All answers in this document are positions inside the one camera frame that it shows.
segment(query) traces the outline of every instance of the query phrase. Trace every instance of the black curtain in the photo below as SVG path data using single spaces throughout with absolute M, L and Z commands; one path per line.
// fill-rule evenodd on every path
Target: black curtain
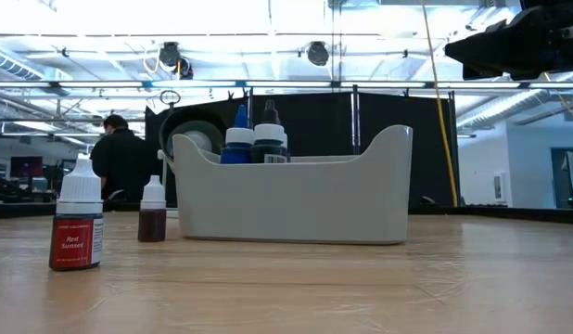
M 261 121 L 270 99 L 285 127 L 292 156 L 352 154 L 350 93 L 254 96 L 254 124 Z
M 359 99 L 361 152 L 368 148 L 379 132 L 391 125 L 408 125 L 414 130 L 409 208 L 417 208 L 423 196 L 440 205 L 452 206 L 437 100 L 365 93 L 360 93 Z M 457 146 L 455 129 L 452 129 L 452 109 L 447 99 L 441 102 L 448 143 L 452 149 Z

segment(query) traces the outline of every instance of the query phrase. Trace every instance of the white container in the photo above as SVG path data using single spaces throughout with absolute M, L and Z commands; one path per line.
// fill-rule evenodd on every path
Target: white container
M 406 240 L 412 128 L 390 126 L 361 156 L 221 165 L 173 137 L 186 238 L 391 244 Z

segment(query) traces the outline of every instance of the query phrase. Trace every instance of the ceiling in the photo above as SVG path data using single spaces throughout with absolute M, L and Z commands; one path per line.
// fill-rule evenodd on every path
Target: ceiling
M 462 80 L 461 64 L 444 56 L 444 45 L 510 20 L 520 10 L 517 0 L 427 3 L 440 81 Z M 155 61 L 165 42 L 179 43 L 195 80 L 432 81 L 420 4 L 420 0 L 0 0 L 0 52 L 50 81 L 175 79 Z M 330 54 L 325 66 L 316 67 L 307 59 L 311 42 L 325 43 Z M 20 78 L 0 70 L 0 80 Z M 190 104 L 226 98 L 226 91 L 190 89 L 182 99 Z M 41 109 L 21 117 L 57 115 L 63 109 L 66 117 L 112 111 L 140 117 L 148 97 L 154 97 L 136 90 L 85 89 L 77 99 L 67 97 L 58 106 L 54 96 L 37 91 L 1 89 L 0 93 Z M 104 94 L 111 98 L 99 98 Z M 494 90 L 458 94 L 457 108 L 469 111 L 506 94 Z M 133 127 L 144 131 L 143 124 Z M 71 130 L 102 131 L 87 123 L 73 124 Z

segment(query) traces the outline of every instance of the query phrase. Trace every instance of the desk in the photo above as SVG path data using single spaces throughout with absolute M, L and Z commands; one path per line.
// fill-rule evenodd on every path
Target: desk
M 0 334 L 573 333 L 573 225 L 415 216 L 398 246 L 136 241 L 47 267 L 49 217 L 0 220 Z

